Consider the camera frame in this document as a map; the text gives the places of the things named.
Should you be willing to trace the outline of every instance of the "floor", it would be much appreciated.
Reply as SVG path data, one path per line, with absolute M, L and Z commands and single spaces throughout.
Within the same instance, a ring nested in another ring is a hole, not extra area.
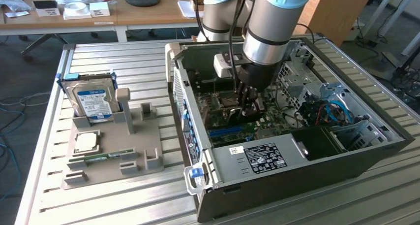
M 361 15 L 359 21 L 366 22 L 369 16 L 371 15 L 377 3 L 370 6 L 366 6 Z M 377 28 L 383 20 L 386 13 L 381 16 L 374 27 Z M 390 52 L 401 61 L 405 57 L 401 57 L 398 53 L 402 51 L 403 47 L 409 43 L 410 39 L 414 37 L 420 31 L 420 23 L 410 20 L 409 18 L 399 17 L 397 24 L 399 27 L 394 26 L 387 35 L 387 43 L 378 43 L 374 48 L 377 51 Z M 197 29 L 190 28 L 185 29 L 187 35 L 195 35 Z M 149 39 L 173 39 L 182 38 L 181 32 L 173 29 L 161 29 L 155 30 L 155 37 L 149 37 L 147 31 L 133 31 L 130 32 L 129 41 L 135 40 L 149 40 Z M 29 35 L 29 40 L 33 41 L 38 35 Z M 98 42 L 115 42 L 114 32 L 99 32 L 98 38 L 90 37 L 89 33 L 78 34 L 65 34 L 62 35 L 63 39 L 69 43 L 98 43 Z M 57 40 L 51 39 L 41 45 L 39 48 L 30 52 L 30 55 L 34 58 L 34 61 L 29 64 L 21 60 L 19 51 L 25 48 L 29 42 L 22 42 L 18 40 L 17 36 L 9 36 L 6 42 L 5 36 L 0 36 L 0 99 L 7 97 L 22 97 L 29 96 L 34 93 L 47 92 L 50 90 L 54 72 L 57 68 L 57 63 L 61 55 L 61 44 Z M 341 49 L 346 54 L 355 60 L 361 61 L 365 58 L 374 55 L 369 50 L 359 48 L 353 42 L 345 42 L 341 45 Z M 381 58 L 371 58 L 362 62 L 362 67 L 375 68 L 389 65 L 387 63 L 381 62 Z M 420 57 L 415 58 L 413 66 L 420 67 Z M 39 103 L 46 100 L 47 96 L 39 96 L 33 98 L 30 103 Z M 6 99 L 7 102 L 15 101 L 15 99 Z M 413 105 L 415 108 L 415 101 L 407 101 L 407 104 Z M 0 143 L 6 144 L 14 151 L 18 168 L 21 172 L 21 183 L 17 190 L 13 192 L 13 195 L 7 197 L 3 201 L 0 201 L 0 223 L 3 225 L 13 224 L 21 193 L 25 185 L 26 174 L 30 167 L 33 150 L 37 143 L 38 132 L 42 124 L 42 117 L 45 112 L 45 105 L 31 106 L 25 108 L 26 119 L 22 126 L 14 130 L 11 133 L 2 135 L 10 128 L 6 128 L 0 133 L 1 141 Z M 9 110 L 22 110 L 22 106 L 7 106 Z M 0 127 L 2 127 L 14 117 L 17 113 L 6 113 L 0 111 Z M 6 157 L 0 157 L 0 167 L 5 163 Z M 1 194 L 6 193 L 6 190 L 13 187 L 15 183 L 15 169 L 13 167 L 11 161 L 7 162 L 7 165 L 3 171 L 0 171 L 0 197 Z

